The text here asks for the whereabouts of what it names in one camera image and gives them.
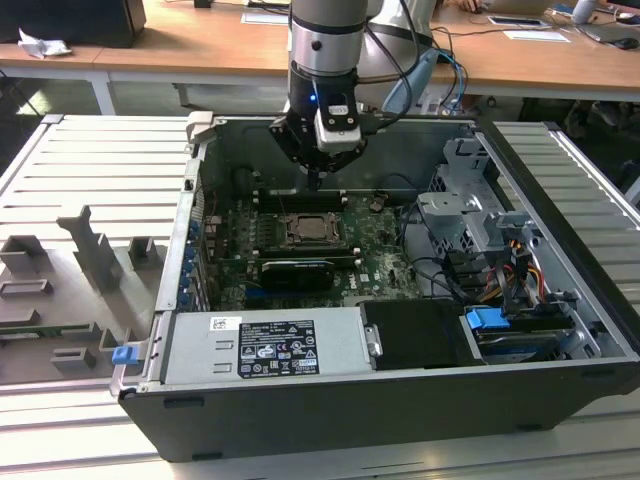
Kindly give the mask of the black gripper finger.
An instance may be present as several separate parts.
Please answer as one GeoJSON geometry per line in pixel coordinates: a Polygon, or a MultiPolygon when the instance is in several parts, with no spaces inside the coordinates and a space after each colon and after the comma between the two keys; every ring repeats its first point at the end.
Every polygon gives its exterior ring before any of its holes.
{"type": "Polygon", "coordinates": [[[278,117],[269,131],[287,158],[306,173],[310,190],[320,187],[320,152],[313,125],[303,117],[278,117]]]}
{"type": "Polygon", "coordinates": [[[360,142],[356,145],[354,150],[335,154],[326,154],[322,171],[326,173],[336,173],[345,168],[363,155],[367,145],[367,142],[360,142]]]}

